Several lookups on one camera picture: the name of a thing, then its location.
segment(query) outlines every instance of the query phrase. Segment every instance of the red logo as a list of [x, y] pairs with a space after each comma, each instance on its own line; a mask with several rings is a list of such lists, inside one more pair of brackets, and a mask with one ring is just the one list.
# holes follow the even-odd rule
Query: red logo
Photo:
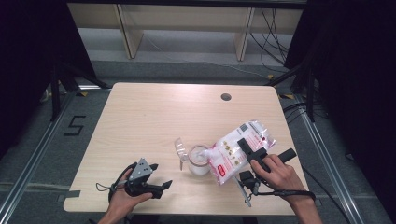
[[225, 171], [224, 171], [224, 168], [222, 167], [222, 165], [218, 166], [218, 171], [219, 171], [221, 176], [225, 176]]

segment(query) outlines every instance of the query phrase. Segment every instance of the wooden table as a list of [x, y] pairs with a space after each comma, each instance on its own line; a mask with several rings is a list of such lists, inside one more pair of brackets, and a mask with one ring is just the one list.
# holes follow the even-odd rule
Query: wooden table
[[[232, 99], [222, 100], [223, 93]], [[253, 197], [252, 207], [247, 207], [232, 180], [219, 186], [210, 173], [193, 175], [187, 165], [183, 171], [179, 169], [176, 139], [180, 137], [186, 148], [211, 146], [251, 119], [263, 123], [277, 141], [270, 153], [294, 148], [272, 87], [118, 83], [108, 97], [71, 186], [70, 190], [80, 190], [80, 195], [67, 198], [64, 209], [105, 212], [108, 191], [98, 191], [95, 184], [110, 186], [125, 167], [145, 158], [149, 164], [159, 164], [148, 183], [173, 183], [160, 200], [139, 204], [134, 209], [136, 214], [292, 215], [289, 205], [279, 197]], [[307, 187], [298, 158], [288, 164], [294, 166]], [[261, 191], [270, 189], [262, 185]]]

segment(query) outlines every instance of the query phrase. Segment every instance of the plastic bag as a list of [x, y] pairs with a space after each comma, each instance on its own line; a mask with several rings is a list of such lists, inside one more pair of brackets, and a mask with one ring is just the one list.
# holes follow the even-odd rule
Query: plastic bag
[[257, 120], [248, 121], [205, 151], [212, 174], [220, 185], [234, 177], [239, 170], [248, 164], [245, 152], [238, 141], [245, 138], [253, 151], [264, 147], [267, 151], [276, 143], [268, 130]]

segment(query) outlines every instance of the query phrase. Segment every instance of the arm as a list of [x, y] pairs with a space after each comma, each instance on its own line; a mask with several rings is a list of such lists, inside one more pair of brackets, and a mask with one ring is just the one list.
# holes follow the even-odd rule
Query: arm
[[[132, 169], [126, 172], [121, 180], [126, 179], [127, 175], [131, 172]], [[117, 189], [111, 198], [105, 215], [101, 218], [98, 224], [117, 223], [119, 220], [130, 214], [137, 204], [147, 201], [150, 198], [152, 198], [151, 193], [145, 193], [136, 197], [131, 197], [125, 192], [124, 188]]]
[[[268, 155], [263, 161], [271, 169], [270, 173], [264, 171], [254, 160], [251, 161], [251, 167], [271, 188], [306, 190], [294, 168], [283, 163], [277, 155]], [[315, 202], [309, 196], [291, 195], [282, 199], [289, 203], [300, 223], [322, 223]]]

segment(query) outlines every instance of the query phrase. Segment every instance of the hole in table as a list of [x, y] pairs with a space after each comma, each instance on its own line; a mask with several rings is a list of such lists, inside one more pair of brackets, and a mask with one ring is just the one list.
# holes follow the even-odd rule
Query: hole in table
[[229, 93], [223, 93], [223, 94], [221, 95], [221, 99], [222, 99], [223, 101], [230, 101], [230, 100], [231, 100], [231, 95], [230, 95]]

